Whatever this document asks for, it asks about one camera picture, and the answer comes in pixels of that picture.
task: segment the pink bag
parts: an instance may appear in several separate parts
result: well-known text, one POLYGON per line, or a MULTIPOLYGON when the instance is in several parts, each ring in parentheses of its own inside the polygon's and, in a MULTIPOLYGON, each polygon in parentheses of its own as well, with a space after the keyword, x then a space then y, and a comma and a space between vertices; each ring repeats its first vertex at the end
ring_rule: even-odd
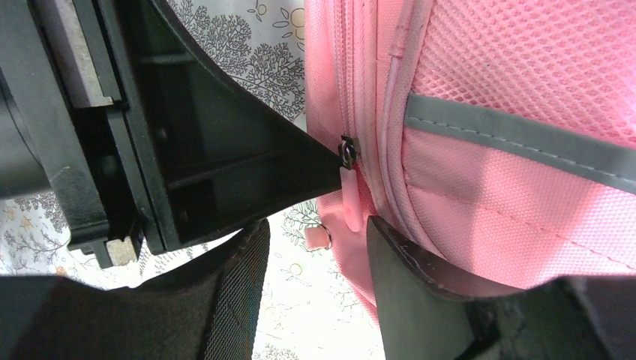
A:
POLYGON ((636 273, 631 1, 307 0, 306 14, 308 131, 360 151, 319 213, 374 317, 369 215, 513 287, 636 273))

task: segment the zipper pull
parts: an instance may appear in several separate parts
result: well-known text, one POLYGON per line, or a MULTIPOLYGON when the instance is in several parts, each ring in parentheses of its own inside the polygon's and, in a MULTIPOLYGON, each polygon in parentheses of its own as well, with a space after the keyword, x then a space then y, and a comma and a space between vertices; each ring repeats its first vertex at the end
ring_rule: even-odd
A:
POLYGON ((358 160, 359 150, 355 140, 342 136, 342 142, 338 146, 338 154, 342 161, 340 168, 340 181, 342 183, 342 203, 344 207, 344 220, 351 231, 357 233, 365 227, 362 217, 362 204, 360 203, 360 191, 358 189, 358 174, 353 165, 358 160))

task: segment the gray reflective strip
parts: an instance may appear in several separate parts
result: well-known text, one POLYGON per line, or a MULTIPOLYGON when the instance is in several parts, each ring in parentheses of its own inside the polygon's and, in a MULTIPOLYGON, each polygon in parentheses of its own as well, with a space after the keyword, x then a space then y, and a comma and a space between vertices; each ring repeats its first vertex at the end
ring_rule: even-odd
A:
POLYGON ((636 151, 480 106, 409 96, 411 128, 503 150, 636 194, 636 151))

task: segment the seam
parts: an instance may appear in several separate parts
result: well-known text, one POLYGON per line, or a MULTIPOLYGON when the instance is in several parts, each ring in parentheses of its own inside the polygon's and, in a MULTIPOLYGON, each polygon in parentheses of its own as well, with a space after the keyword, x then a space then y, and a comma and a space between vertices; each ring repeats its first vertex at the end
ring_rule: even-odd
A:
POLYGON ((554 159, 558 159, 558 160, 564 161, 564 162, 566 162, 568 164, 575 165, 576 167, 580 167, 580 168, 585 169, 585 170, 590 170, 590 171, 593 171, 593 172, 596 172, 596 173, 603 174, 605 176, 610 176, 610 177, 615 178, 615 179, 624 180, 624 181, 627 181, 627 182, 636 182, 636 180, 634 180, 632 178, 626 178, 624 176, 617 175, 617 174, 614 174, 612 172, 607 172, 607 171, 604 171, 604 170, 601 170, 601 169, 597 169, 597 168, 595 168, 593 166, 584 165, 584 164, 578 163, 578 162, 576 162, 574 160, 570 160, 568 158, 560 157, 559 155, 555 155, 555 154, 552 154, 550 152, 543 151, 543 150, 541 150, 539 148, 533 148, 531 146, 528 146, 528 145, 525 145, 525 144, 521 144, 519 142, 514 142, 514 141, 511 141, 511 140, 505 139, 503 137, 490 135, 489 133, 480 133, 479 131, 475 131, 475 130, 471 130, 471 129, 465 129, 463 127, 449 125, 449 124, 445 124, 443 122, 424 120, 423 118, 416 118, 416 117, 413 117, 413 116, 410 116, 410 115, 408 115, 407 117, 409 119, 412 119, 412 120, 417 120, 419 122, 425 122, 427 124, 440 126, 442 128, 449 128, 449 129, 456 130, 456 131, 462 131, 464 133, 476 134, 476 135, 479 135, 480 137, 487 137, 487 138, 490 138, 490 139, 494 139, 494 140, 500 141, 502 143, 508 143, 508 144, 513 145, 513 146, 517 146, 517 147, 520 147, 520 148, 523 148, 523 149, 530 150, 531 152, 538 152, 539 154, 543 154, 543 155, 548 156, 550 158, 554 158, 554 159))
POLYGON ((495 210, 494 208, 488 208, 487 206, 479 205, 476 202, 469 202, 469 201, 466 201, 466 200, 463 200, 463 199, 459 199, 457 197, 454 197, 454 196, 451 196, 451 195, 448 195, 448 194, 445 194, 445 193, 437 193, 437 192, 432 191, 432 190, 423 189, 423 188, 421 188, 419 186, 416 186, 414 184, 408 184, 407 183, 407 186, 409 186, 411 188, 415 188, 416 190, 419 190, 419 191, 423 191, 423 192, 428 193, 428 194, 436 195, 438 197, 445 197, 446 199, 453 200, 453 201, 455 201, 457 203, 463 203, 465 205, 475 206, 477 209, 486 210, 488 212, 494 212, 494 213, 498 214, 499 216, 502 216, 504 218, 508 218, 508 219, 510 219, 512 221, 515 221, 515 222, 519 223, 519 224, 525 224, 528 227, 532 227, 533 229, 536 229, 536 230, 542 231, 544 233, 550 234, 550 235, 555 236, 555 237, 557 237, 559 239, 566 240, 570 244, 578 246, 579 248, 583 248, 583 249, 589 251, 592 254, 595 254, 595 255, 600 256, 600 257, 604 257, 605 259, 610 260, 612 263, 617 263, 617 264, 620 264, 622 266, 625 266, 627 269, 636 271, 636 267, 634 267, 634 266, 631 266, 631 265, 625 264, 622 261, 613 259, 613 258, 605 255, 604 253, 600 253, 597 250, 593 250, 593 249, 591 249, 591 248, 589 248, 589 247, 587 247, 587 246, 585 246, 583 244, 579 244, 576 241, 573 241, 570 238, 566 238, 565 236, 560 235, 559 233, 554 232, 553 230, 550 230, 548 228, 545 228, 545 227, 543 227, 543 226, 541 226, 541 225, 539 225, 537 223, 531 223, 529 221, 521 220, 521 219, 516 218, 514 216, 511 216, 509 214, 503 213, 503 212, 501 212, 499 210, 495 210))

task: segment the floral pattern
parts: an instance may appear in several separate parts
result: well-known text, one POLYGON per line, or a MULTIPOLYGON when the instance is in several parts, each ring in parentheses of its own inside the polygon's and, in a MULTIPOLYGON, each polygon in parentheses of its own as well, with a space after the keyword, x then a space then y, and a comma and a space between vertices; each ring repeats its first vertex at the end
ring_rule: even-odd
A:
MULTIPOLYGON (((167 0, 206 53, 234 80, 303 127, 305 9, 302 0, 167 0)), ((380 332, 331 251, 308 251, 304 230, 320 224, 315 201, 269 218, 271 250, 254 360, 384 359, 380 332)), ((57 274, 93 287, 135 287, 223 243, 100 269, 66 249, 70 232, 53 193, 0 201, 0 273, 57 274)))

